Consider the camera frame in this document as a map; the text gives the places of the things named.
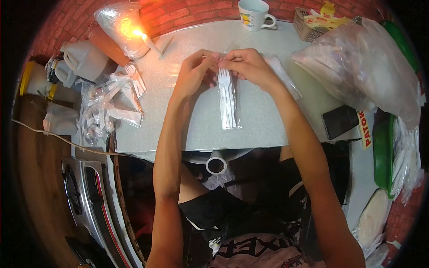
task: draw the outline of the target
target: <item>cord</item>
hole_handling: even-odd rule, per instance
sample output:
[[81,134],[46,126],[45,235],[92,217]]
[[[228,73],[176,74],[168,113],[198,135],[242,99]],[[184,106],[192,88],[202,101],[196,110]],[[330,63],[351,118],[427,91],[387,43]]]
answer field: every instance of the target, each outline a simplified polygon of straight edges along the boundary
[[34,128],[32,128],[32,127],[30,127],[30,126],[27,126],[26,124],[24,124],[24,123],[22,123],[22,122],[20,122],[20,121],[18,121],[18,120],[15,120],[15,119],[12,119],[12,121],[13,121],[13,122],[15,122],[15,123],[18,123],[18,124],[20,124],[20,125],[22,125],[22,126],[24,126],[24,127],[26,127],[26,128],[28,128],[28,129],[30,129],[30,130],[32,130],[32,131],[34,131],[34,132],[45,133],[45,134],[48,134],[48,135],[54,135],[55,137],[60,138],[61,140],[63,140],[63,141],[65,141],[65,142],[67,142],[68,144],[73,145],[73,146],[76,146],[77,148],[82,149],[82,150],[84,150],[84,151],[92,152],[92,153],[95,153],[95,154],[102,154],[102,155],[128,156],[128,155],[126,155],[126,154],[120,154],[120,153],[105,153],[105,152],[100,152],[100,151],[92,150],[92,149],[89,149],[89,148],[85,148],[85,147],[83,147],[83,146],[80,146],[80,145],[77,145],[77,144],[75,144],[75,143],[72,143],[72,142],[70,142],[70,141],[66,140],[65,138],[63,138],[63,137],[61,137],[61,136],[59,136],[59,135],[55,134],[55,133],[52,133],[52,132],[49,132],[49,131],[46,131],[46,130],[34,129]]

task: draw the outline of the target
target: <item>gray tabletop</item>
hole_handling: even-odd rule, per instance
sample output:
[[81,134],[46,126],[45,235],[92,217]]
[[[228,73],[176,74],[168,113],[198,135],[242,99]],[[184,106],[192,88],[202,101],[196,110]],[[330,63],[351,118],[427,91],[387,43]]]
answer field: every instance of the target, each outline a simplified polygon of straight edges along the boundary
[[[321,142],[328,140],[322,114],[342,105],[313,78],[288,61],[290,53],[310,45],[299,39],[291,23],[278,21],[277,29],[248,32],[241,22],[218,21],[168,33],[156,40],[166,47],[158,59],[153,51],[136,63],[148,91],[139,99],[145,118],[140,128],[120,124],[116,129],[117,152],[140,155],[153,160],[163,119],[182,61],[197,50],[229,52],[238,48],[256,48],[264,56],[277,57],[303,97],[298,104]],[[217,87],[203,91],[197,98],[184,133],[183,150],[263,148],[288,145],[284,127],[269,94],[249,81],[239,80],[239,125],[224,130],[221,126],[220,94]],[[354,128],[336,140],[358,139]]]

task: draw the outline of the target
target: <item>candle flame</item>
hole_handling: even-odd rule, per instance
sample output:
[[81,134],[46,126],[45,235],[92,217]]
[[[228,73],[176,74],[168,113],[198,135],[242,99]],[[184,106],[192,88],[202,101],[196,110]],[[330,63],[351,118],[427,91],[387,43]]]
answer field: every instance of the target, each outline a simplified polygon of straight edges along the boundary
[[134,30],[133,34],[138,35],[138,36],[143,36],[144,33],[140,32],[139,30]]

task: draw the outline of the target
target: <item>green tray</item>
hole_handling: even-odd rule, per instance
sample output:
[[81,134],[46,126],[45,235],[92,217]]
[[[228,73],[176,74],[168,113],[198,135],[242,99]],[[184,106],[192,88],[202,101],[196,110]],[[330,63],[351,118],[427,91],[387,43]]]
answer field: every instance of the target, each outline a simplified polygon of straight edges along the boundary
[[418,64],[416,57],[411,50],[410,45],[402,34],[401,30],[391,21],[381,21],[380,24],[386,29],[386,31],[390,34],[390,36],[395,40],[401,52],[404,54],[405,58],[407,58],[408,63],[413,68],[414,72],[418,71]]
[[387,120],[374,125],[372,142],[374,149],[374,181],[375,184],[387,192],[389,199],[392,189],[393,174],[393,120],[390,114]]

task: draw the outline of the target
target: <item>paper label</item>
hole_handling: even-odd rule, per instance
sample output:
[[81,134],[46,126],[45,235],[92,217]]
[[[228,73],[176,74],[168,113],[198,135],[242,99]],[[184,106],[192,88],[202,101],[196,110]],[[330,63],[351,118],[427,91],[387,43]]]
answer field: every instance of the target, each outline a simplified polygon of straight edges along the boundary
[[372,145],[368,123],[366,121],[365,114],[363,113],[363,111],[357,111],[357,116],[359,118],[359,128],[360,134],[362,135],[363,149],[366,150]]

